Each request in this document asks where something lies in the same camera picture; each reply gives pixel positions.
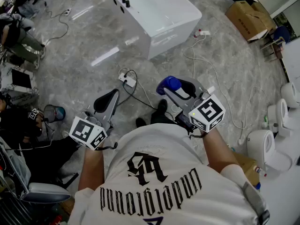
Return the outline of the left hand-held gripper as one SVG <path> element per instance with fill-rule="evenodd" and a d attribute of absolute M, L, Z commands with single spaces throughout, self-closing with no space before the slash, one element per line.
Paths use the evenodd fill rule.
<path fill-rule="evenodd" d="M 93 108 L 83 109 L 73 120 L 69 136 L 91 150 L 104 150 L 103 142 L 110 135 L 114 115 L 120 98 L 118 89 L 112 89 L 97 98 Z"/>

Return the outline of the marble cabinet with black panel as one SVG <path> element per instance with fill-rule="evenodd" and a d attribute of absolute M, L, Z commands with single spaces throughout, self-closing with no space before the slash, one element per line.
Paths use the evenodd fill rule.
<path fill-rule="evenodd" d="M 33 104 L 39 97 L 35 75 L 8 62 L 1 65 L 0 92 L 14 105 Z"/>

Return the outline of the black mesh waste bin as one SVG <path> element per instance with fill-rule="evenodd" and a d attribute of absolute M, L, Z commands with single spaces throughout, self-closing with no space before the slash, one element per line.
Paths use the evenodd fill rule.
<path fill-rule="evenodd" d="M 61 106 L 46 105 L 44 108 L 44 121 L 53 123 L 64 120 L 66 111 Z"/>

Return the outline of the small plastic bottle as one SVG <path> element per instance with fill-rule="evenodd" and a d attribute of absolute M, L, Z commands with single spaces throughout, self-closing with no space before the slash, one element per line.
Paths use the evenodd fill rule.
<path fill-rule="evenodd" d="M 260 168 L 258 166 L 254 166 L 254 171 L 256 173 L 258 173 L 259 175 L 263 176 L 263 177 L 267 176 L 267 173 L 262 168 Z"/>

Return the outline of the black wrist device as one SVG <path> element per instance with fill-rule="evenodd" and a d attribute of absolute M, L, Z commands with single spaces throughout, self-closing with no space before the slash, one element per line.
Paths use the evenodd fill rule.
<path fill-rule="evenodd" d="M 188 134 L 193 133 L 193 131 L 197 129 L 194 124 L 190 123 L 189 118 L 183 114 L 183 111 L 176 115 L 174 122 L 186 129 Z"/>

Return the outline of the grey padded chair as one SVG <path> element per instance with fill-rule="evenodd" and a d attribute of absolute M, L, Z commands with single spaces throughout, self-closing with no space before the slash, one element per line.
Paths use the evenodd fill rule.
<path fill-rule="evenodd" d="M 63 187 L 31 182 L 31 172 L 23 154 L 17 155 L 0 137 L 0 187 L 12 195 L 29 203 L 60 203 L 68 200 L 71 194 Z"/>

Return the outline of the blue chair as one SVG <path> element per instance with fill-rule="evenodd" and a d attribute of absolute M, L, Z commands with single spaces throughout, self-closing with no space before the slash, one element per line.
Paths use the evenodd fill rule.
<path fill-rule="evenodd" d="M 289 30 L 285 27 L 285 26 L 279 26 L 276 28 L 276 30 L 274 31 L 274 37 L 273 39 L 275 41 L 285 41 L 286 43 L 288 43 L 290 41 L 291 35 Z"/>

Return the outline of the person's left forearm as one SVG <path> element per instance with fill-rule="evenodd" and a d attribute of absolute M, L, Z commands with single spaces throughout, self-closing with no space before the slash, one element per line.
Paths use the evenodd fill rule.
<path fill-rule="evenodd" d="M 105 181 L 104 157 L 100 150 L 86 149 L 78 190 L 90 188 L 96 190 Z"/>

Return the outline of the large cardboard box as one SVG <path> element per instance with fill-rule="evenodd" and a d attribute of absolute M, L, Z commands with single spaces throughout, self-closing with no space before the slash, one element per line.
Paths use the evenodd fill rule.
<path fill-rule="evenodd" d="M 249 43 L 265 38 L 276 29 L 270 14 L 259 2 L 249 5 L 245 0 L 236 1 L 225 15 Z"/>

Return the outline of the person's right black shoe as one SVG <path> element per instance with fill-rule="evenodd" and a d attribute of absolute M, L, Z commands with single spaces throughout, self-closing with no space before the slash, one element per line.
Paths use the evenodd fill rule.
<path fill-rule="evenodd" d="M 166 99 L 161 99 L 158 103 L 158 106 L 157 106 L 157 111 L 164 115 L 167 111 L 167 108 L 168 108 L 168 103 L 167 103 L 167 100 Z"/>

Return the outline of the person's black trousers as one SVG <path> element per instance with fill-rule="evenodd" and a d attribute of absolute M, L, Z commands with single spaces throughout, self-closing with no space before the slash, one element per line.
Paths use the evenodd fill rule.
<path fill-rule="evenodd" d="M 176 123 L 174 121 L 167 118 L 164 113 L 160 113 L 159 111 L 155 111 L 151 115 L 150 123 L 151 124 L 161 123 L 161 124 L 174 124 L 174 125 L 176 125 Z"/>

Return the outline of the person's right forearm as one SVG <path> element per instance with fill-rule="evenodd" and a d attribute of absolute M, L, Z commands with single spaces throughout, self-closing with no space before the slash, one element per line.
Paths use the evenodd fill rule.
<path fill-rule="evenodd" d="M 238 162 L 223 140 L 219 131 L 214 128 L 209 133 L 201 131 L 202 140 L 209 165 L 212 169 L 221 173 L 228 165 L 238 165 Z"/>

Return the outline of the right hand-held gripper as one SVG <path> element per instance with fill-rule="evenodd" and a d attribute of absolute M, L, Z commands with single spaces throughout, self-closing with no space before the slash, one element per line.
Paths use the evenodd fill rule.
<path fill-rule="evenodd" d="M 175 91 L 164 88 L 165 94 L 182 109 L 190 123 L 203 132 L 211 131 L 225 115 L 224 106 L 213 94 L 215 87 L 205 90 L 194 78 L 178 77 L 178 79 L 181 88 Z"/>

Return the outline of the white bathtub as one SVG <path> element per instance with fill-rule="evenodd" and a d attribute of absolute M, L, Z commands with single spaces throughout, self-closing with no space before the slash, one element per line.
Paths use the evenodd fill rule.
<path fill-rule="evenodd" d="M 105 0 L 124 28 L 127 45 L 137 45 L 143 56 L 155 56 L 185 42 L 202 17 L 189 0 Z"/>

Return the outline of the small cardboard box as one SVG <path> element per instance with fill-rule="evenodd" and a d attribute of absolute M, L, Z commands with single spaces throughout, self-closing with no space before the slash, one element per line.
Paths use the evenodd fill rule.
<path fill-rule="evenodd" d="M 259 178 L 259 173 L 257 173 L 254 168 L 257 165 L 257 162 L 249 158 L 245 155 L 242 155 L 240 153 L 234 152 L 233 154 L 235 158 L 237 159 L 240 167 L 242 168 L 245 176 L 248 178 L 250 183 L 257 189 L 260 190 L 261 184 L 260 184 L 260 178 Z"/>

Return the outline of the white printed T-shirt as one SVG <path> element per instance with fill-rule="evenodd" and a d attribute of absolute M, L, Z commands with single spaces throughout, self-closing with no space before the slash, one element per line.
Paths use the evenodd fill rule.
<path fill-rule="evenodd" d="M 151 124 L 118 142 L 105 181 L 75 194 L 68 225 L 266 225 L 265 200 L 239 165 L 204 165 L 185 129 Z"/>

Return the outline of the wooden frame chair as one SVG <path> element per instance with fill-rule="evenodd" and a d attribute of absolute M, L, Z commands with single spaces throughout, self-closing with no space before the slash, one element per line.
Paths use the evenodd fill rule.
<path fill-rule="evenodd" d="M 285 39 L 280 36 L 278 39 L 273 39 L 260 47 L 264 56 L 265 62 L 273 62 L 283 58 L 282 51 L 284 48 Z"/>

